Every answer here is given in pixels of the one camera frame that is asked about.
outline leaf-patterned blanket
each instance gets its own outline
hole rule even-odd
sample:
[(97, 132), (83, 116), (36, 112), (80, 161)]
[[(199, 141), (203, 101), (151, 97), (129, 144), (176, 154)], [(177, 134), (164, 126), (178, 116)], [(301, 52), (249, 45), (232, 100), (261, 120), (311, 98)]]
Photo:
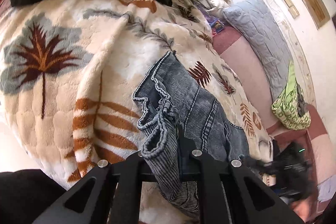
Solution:
[[(237, 75), (212, 47), (211, 28), (190, 0), (44, 0), (0, 15), (0, 101), (14, 135), (65, 188), (99, 159), (140, 150), (141, 111), (132, 101), (149, 68), (169, 51), (243, 127), (250, 154), (272, 159), (272, 144)], [(143, 186), (140, 219), (188, 217)]]

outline green patterned fabric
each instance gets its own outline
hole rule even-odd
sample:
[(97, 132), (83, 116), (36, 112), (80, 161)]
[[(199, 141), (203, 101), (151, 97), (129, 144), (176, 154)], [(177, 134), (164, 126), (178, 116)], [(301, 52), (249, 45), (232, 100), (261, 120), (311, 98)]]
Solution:
[(302, 117), (299, 116), (297, 112), (297, 97), (294, 64), (293, 61), (290, 61), (286, 87), (273, 103), (272, 111), (286, 128), (301, 130), (310, 126), (311, 119), (309, 112), (306, 112)]

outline black pants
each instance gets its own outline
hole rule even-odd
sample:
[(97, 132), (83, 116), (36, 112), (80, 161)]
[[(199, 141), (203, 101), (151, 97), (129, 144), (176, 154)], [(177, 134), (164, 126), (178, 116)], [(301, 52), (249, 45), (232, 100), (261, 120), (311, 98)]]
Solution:
[(0, 173), (0, 223), (31, 224), (64, 193), (41, 170)]

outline metal screw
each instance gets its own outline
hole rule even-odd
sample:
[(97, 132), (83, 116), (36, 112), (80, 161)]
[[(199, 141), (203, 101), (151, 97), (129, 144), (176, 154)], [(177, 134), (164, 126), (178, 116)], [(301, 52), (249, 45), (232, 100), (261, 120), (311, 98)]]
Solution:
[(242, 162), (240, 160), (233, 160), (231, 164), (233, 167), (241, 167)]
[(100, 168), (103, 168), (103, 167), (107, 166), (108, 163), (109, 163), (109, 162), (108, 162), (107, 160), (100, 160), (100, 161), (98, 161), (98, 166), (99, 166)]
[(199, 157), (202, 155), (202, 151), (201, 150), (198, 150), (198, 149), (195, 149), (191, 152), (195, 157)]

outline denim garment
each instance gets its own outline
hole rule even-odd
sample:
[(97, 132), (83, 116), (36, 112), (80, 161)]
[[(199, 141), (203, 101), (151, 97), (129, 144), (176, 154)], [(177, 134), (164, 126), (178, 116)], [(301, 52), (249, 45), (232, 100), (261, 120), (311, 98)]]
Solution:
[(143, 112), (137, 126), (148, 137), (142, 156), (162, 195), (184, 212), (197, 212), (196, 182), (182, 183), (179, 179), (178, 125), (198, 149), (223, 161), (249, 155), (243, 128), (227, 120), (217, 99), (197, 84), (171, 52), (148, 71), (133, 100)]

